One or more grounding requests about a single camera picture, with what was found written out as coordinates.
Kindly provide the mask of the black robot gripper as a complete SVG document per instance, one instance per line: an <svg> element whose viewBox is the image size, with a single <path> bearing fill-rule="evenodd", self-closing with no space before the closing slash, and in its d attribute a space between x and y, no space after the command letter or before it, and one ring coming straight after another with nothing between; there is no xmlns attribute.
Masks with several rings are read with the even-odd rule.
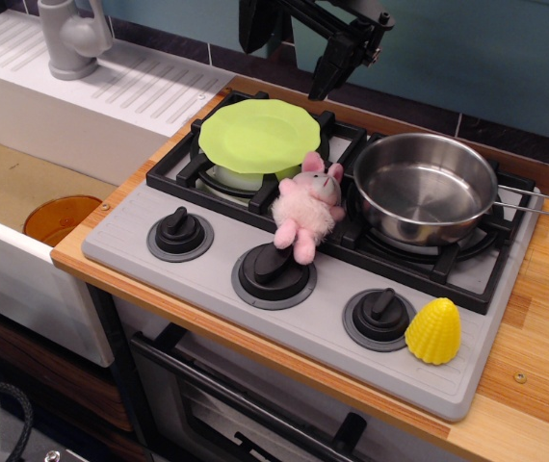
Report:
<svg viewBox="0 0 549 462"><path fill-rule="evenodd" d="M284 1L283 9L327 41L313 72L308 93L322 101L339 89L359 65L374 64L386 32L395 26L394 16L379 1ZM246 54L282 42L283 11L277 1L239 1L239 43Z"/></svg>

